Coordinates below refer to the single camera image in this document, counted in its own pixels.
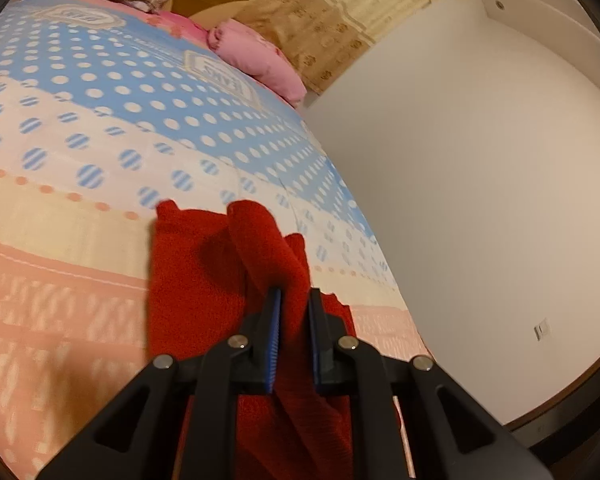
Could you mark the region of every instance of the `beige curtain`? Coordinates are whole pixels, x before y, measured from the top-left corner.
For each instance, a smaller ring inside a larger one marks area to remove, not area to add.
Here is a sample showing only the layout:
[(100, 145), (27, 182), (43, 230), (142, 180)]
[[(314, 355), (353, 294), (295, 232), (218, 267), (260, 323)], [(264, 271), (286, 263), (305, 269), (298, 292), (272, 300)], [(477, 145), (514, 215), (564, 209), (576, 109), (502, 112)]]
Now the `beige curtain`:
[(236, 20), (282, 49), (322, 93), (395, 25), (433, 0), (254, 0)]

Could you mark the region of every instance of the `red towel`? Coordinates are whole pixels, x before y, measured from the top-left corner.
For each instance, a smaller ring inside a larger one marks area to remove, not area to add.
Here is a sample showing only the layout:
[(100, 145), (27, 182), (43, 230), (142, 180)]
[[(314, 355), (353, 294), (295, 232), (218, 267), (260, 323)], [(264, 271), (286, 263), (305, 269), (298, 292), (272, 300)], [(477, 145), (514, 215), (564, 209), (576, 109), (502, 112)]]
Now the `red towel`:
[[(151, 355), (178, 359), (206, 352), (262, 307), (266, 291), (284, 291), (274, 395), (238, 403), (236, 476), (239, 480), (350, 480), (349, 401), (314, 392), (307, 326), (310, 288), (299, 234), (282, 237), (255, 202), (233, 202), (227, 215), (157, 208), (149, 290)], [(348, 306), (322, 295), (325, 311), (354, 335)]]

